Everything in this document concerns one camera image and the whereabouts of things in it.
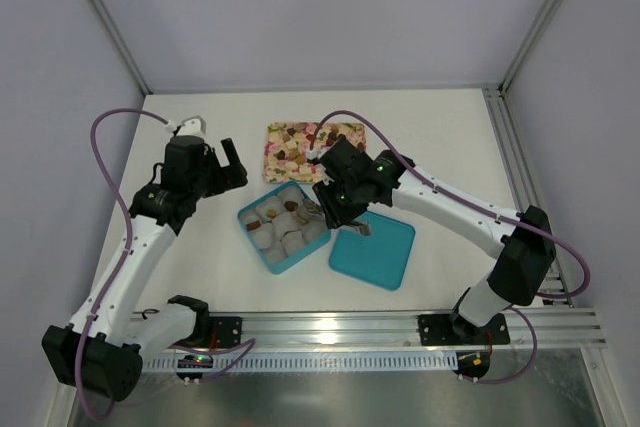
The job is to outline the round brown chocolate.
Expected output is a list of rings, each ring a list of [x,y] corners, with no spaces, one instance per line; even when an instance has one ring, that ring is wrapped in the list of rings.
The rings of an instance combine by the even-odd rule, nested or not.
[[[295,211],[298,208],[298,203],[294,201],[287,201],[284,205],[288,211]]]

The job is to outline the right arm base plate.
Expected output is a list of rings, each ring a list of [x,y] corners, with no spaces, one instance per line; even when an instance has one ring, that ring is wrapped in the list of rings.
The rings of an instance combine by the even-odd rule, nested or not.
[[[453,312],[417,316],[422,346],[508,345],[511,342],[506,319],[496,314],[485,326],[476,327]]]

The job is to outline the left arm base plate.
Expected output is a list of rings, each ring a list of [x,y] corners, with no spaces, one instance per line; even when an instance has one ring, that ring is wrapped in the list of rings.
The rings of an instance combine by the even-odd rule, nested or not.
[[[207,346],[211,350],[238,346],[242,341],[242,324],[240,316],[211,316]]]

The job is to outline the brown rectangular chocolate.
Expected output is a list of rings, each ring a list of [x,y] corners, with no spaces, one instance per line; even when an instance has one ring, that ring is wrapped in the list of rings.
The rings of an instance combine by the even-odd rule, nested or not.
[[[259,228],[259,227],[260,227],[260,221],[259,221],[259,220],[256,220],[256,221],[253,221],[253,222],[250,222],[250,223],[248,223],[248,224],[246,225],[246,228],[247,228],[249,231],[254,230],[254,229],[257,229],[257,228]]]

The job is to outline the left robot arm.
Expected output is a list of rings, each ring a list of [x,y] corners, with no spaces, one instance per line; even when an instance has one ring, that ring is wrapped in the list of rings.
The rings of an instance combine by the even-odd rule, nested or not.
[[[42,347],[59,382],[121,402],[134,390],[143,363],[177,344],[210,344],[206,302],[185,295],[136,327],[130,318],[155,267],[198,201],[247,185],[232,139],[221,142],[227,165],[197,135],[177,134],[165,147],[160,180],[135,195],[118,252],[66,326],[50,326]]]

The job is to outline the metal tongs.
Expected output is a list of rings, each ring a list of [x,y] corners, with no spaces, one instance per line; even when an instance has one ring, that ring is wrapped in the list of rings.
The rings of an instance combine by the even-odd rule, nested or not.
[[[326,213],[321,205],[315,203],[312,200],[305,199],[302,202],[304,209],[309,214],[309,218],[317,221],[323,221],[330,230],[335,230],[335,227],[330,227],[328,223],[328,218]],[[372,234],[371,227],[368,222],[361,222],[358,220],[352,220],[347,222],[346,224],[342,224],[338,226],[338,229],[343,228],[350,231],[353,231],[362,236],[370,236]]]

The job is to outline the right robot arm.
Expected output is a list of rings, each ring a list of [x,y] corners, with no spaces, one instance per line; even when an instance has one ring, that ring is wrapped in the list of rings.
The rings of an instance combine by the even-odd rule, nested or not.
[[[371,158],[345,136],[326,149],[307,150],[306,157],[323,170],[313,191],[329,229],[361,230],[369,206],[382,204],[433,221],[494,259],[491,271],[461,295],[449,315],[465,343],[485,339],[488,324],[507,307],[530,305],[555,260],[549,219],[538,207],[493,207],[439,183],[392,149]]]

